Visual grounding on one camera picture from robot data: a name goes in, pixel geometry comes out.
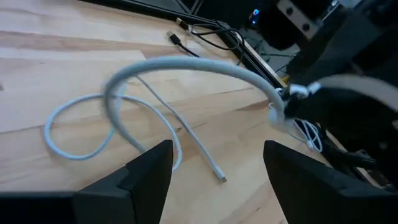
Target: electronic equipment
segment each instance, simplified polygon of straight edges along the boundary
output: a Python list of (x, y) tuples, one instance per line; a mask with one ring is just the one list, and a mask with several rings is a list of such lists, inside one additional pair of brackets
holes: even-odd
[(397, 223), (398, 195), (266, 141), (268, 177), (289, 224)]
[(245, 25), (253, 10), (259, 8), (261, 4), (262, 1), (259, 0), (202, 0), (195, 15), (223, 21), (239, 29)]
[[(288, 64), (290, 82), (307, 85), (336, 73), (356, 73), (398, 86), (398, 1), (364, 1), (340, 14), (331, 36), (319, 35)], [(295, 116), (320, 123), (346, 148), (331, 157), (363, 167), (384, 187), (398, 187), (397, 112), (367, 96), (322, 90), (304, 99)]]
[(331, 0), (270, 0), (259, 8), (258, 29), (272, 47), (284, 50), (305, 45), (322, 26)]
[(1, 192), (1, 218), (14, 223), (158, 224), (172, 165), (173, 142), (164, 140), (77, 192)]

